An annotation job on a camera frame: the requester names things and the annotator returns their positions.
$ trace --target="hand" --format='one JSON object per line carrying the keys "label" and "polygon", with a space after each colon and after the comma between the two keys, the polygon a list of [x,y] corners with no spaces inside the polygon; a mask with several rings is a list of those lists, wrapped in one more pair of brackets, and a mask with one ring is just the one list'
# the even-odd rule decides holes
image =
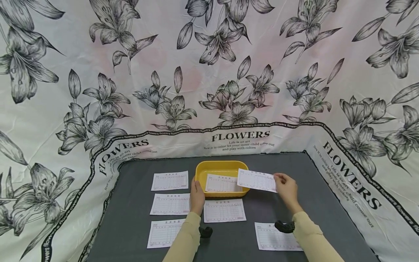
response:
{"label": "hand", "polygon": [[191,212],[201,216],[204,209],[205,194],[199,181],[195,181],[195,177],[191,183]]}
{"label": "hand", "polygon": [[291,213],[294,215],[295,213],[303,211],[298,203],[298,186],[295,180],[283,173],[275,173],[274,179],[277,192]]}

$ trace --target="floral fabric backdrop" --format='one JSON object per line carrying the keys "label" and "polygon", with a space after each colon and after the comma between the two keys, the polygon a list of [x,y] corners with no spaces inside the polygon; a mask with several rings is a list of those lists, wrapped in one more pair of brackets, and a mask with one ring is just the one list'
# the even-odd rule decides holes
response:
{"label": "floral fabric backdrop", "polygon": [[126,160],[305,150],[414,261],[418,3],[0,0],[0,260],[85,261]]}

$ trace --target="forearm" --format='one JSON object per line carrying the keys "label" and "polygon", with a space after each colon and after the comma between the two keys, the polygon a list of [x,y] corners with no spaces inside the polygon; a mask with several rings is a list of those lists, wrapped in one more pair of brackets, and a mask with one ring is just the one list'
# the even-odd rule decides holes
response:
{"label": "forearm", "polygon": [[192,262],[199,246],[201,217],[189,212],[163,262]]}
{"label": "forearm", "polygon": [[304,211],[295,213],[294,236],[300,244],[309,262],[343,262],[343,259],[323,236],[316,225]]}

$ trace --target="gray tablecloth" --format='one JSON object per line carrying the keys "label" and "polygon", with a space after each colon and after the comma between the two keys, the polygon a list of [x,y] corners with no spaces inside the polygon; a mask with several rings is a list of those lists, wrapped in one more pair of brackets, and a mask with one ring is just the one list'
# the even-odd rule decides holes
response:
{"label": "gray tablecloth", "polygon": [[[298,184],[298,197],[310,218],[345,262],[377,262],[372,250],[352,223],[335,195],[305,153],[273,155],[177,158],[131,161],[121,168],[119,182],[110,201],[102,226],[93,244],[88,262],[160,262],[168,248],[147,249],[151,221],[186,216],[150,216],[154,193],[188,193],[189,189],[152,192],[154,173],[189,171],[189,180],[197,164],[205,160],[239,160],[250,170],[287,173]],[[251,189],[243,197],[247,221],[204,224],[211,226],[211,239],[202,239],[196,262],[303,262],[303,252],[260,251],[254,222],[290,221],[291,215],[277,194]]]}

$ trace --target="left hand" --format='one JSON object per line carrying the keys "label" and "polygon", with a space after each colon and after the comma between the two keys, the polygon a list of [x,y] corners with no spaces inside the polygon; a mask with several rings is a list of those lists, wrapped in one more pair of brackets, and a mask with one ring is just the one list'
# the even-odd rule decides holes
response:
{"label": "left hand", "polygon": [[201,184],[199,181],[195,181],[195,177],[192,179],[191,183],[191,212],[196,213],[198,216],[201,216],[202,210],[204,209],[205,203],[205,194],[202,190]]}

